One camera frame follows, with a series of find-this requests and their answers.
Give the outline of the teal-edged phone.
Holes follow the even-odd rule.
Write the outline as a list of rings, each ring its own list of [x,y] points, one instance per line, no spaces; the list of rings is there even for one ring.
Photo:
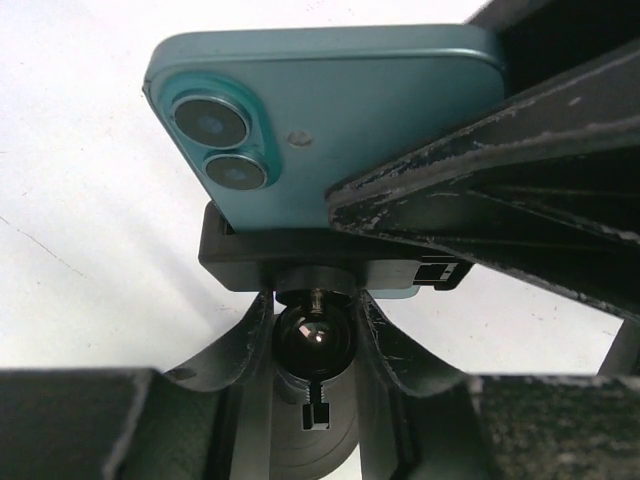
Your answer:
[[[329,265],[404,299],[421,255],[331,231],[326,192],[501,102],[505,69],[473,25],[194,32],[155,48],[143,91],[210,196],[199,260],[226,289]]]

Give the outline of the black pole phone stand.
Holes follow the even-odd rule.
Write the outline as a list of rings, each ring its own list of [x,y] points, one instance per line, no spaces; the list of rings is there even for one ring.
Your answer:
[[[367,479],[445,479],[456,449],[446,406],[462,373],[392,325],[352,272],[300,265],[266,281],[283,305],[269,475],[319,479],[354,451]]]

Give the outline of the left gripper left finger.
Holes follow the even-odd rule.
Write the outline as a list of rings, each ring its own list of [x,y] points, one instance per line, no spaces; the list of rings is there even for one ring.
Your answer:
[[[5,479],[265,479],[273,296],[167,373],[5,369]]]

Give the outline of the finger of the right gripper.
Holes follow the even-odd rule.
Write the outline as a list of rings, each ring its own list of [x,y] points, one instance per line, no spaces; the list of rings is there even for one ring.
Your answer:
[[[630,42],[327,194],[339,231],[432,247],[639,316],[639,46]]]
[[[639,38],[639,0],[494,0],[467,23],[496,34],[518,94]]]

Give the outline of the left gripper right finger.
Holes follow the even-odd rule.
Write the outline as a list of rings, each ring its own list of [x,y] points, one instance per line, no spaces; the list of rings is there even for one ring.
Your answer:
[[[354,302],[366,479],[635,479],[635,376],[469,375]]]

